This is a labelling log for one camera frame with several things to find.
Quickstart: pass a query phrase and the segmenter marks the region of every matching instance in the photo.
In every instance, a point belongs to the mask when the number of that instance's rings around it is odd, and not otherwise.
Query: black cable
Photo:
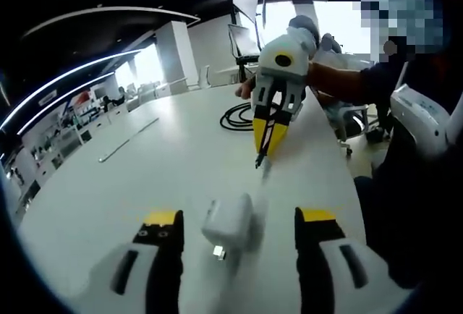
[[[252,132],[252,120],[243,117],[243,114],[251,109],[251,103],[246,102],[239,104],[225,111],[225,114],[220,118],[220,125],[226,130],[239,132]],[[238,113],[238,120],[232,119],[234,113]]]

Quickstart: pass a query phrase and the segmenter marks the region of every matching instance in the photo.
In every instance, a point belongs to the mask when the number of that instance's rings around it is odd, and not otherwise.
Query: dark shirt
[[[441,104],[450,114],[462,94],[456,44],[448,50],[449,69],[439,78],[432,56],[417,56],[409,63],[404,82]],[[362,71],[367,103],[389,103],[406,61],[405,55],[393,55],[388,62]],[[394,136],[385,161],[375,173],[375,197],[371,197],[380,226],[379,250],[390,266],[408,273],[408,284],[416,283],[448,262],[457,217],[451,202],[461,197],[463,156],[452,148],[435,161],[425,161],[417,152],[408,132],[394,124]]]

